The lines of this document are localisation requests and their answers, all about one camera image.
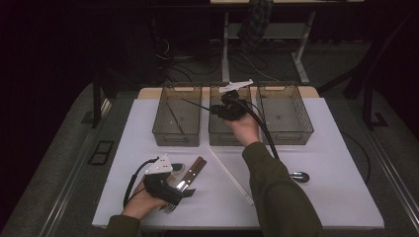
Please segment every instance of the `olive green jacket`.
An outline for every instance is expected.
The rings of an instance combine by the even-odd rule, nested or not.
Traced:
[[[243,151],[250,171],[250,189],[265,237],[322,236],[323,228],[310,200],[289,175],[287,167],[272,158],[266,146],[255,142]],[[107,237],[136,236],[139,220],[111,217]]]

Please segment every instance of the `metal fork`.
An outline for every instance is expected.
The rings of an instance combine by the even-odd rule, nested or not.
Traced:
[[[204,160],[203,157],[198,157],[195,163],[192,165],[191,169],[189,169],[188,173],[186,173],[186,175],[182,179],[181,183],[179,183],[179,185],[176,186],[176,189],[183,193],[185,189],[187,189],[191,185],[192,181],[200,173],[200,171],[203,169],[206,163],[207,161]],[[177,206],[178,205],[176,204],[169,203],[160,208],[160,210],[163,210],[166,214],[169,214],[173,210],[175,210]]]

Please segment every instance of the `clear plastic bin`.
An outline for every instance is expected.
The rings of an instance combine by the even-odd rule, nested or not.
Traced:
[[[259,82],[256,101],[275,145],[305,145],[314,133],[295,82]]]
[[[199,146],[201,108],[185,100],[201,104],[201,83],[166,84],[152,132],[159,146]]]
[[[219,88],[228,85],[228,82],[213,82],[210,84],[209,106],[222,105]],[[250,87],[242,87],[238,91],[239,99],[251,102]],[[234,137],[230,127],[222,122],[217,115],[209,115],[209,145],[211,146],[241,146],[241,143]]]

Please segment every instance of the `white rod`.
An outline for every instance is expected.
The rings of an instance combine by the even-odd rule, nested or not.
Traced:
[[[216,162],[218,162],[218,165],[222,168],[222,170],[224,170],[225,174],[227,174],[228,178],[230,178],[230,180],[233,182],[235,187],[237,187],[237,189],[241,192],[241,194],[244,196],[244,198],[246,198],[247,202],[249,202],[249,204],[251,204],[251,205],[254,205],[255,202],[253,201],[253,198],[251,198],[249,196],[249,194],[247,194],[247,192],[243,189],[243,187],[240,185],[240,183],[238,183],[238,181],[230,173],[230,171],[227,169],[227,167],[225,167],[224,164],[222,164],[221,160],[218,158],[218,156],[212,151],[212,149],[208,145],[207,145],[207,148],[209,149],[209,152],[212,154],[212,156],[216,160]]]

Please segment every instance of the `white tabletop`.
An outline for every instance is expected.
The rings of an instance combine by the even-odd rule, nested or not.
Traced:
[[[310,181],[301,187],[307,193],[325,228],[383,228],[374,203],[333,117],[321,98],[303,99],[314,127],[304,146],[277,146],[290,172],[303,171]],[[203,106],[209,100],[203,99]],[[93,225],[106,227],[112,215],[123,210],[131,175],[144,161],[167,153],[175,163],[190,167],[198,156],[208,162],[193,182],[192,197],[165,214],[155,210],[141,221],[149,229],[252,229],[258,228],[255,207],[249,205],[207,149],[209,113],[202,111],[199,147],[159,147],[151,132],[157,99],[135,100],[114,163],[102,193]],[[249,172],[241,158],[242,147],[212,147],[237,181],[250,194]]]

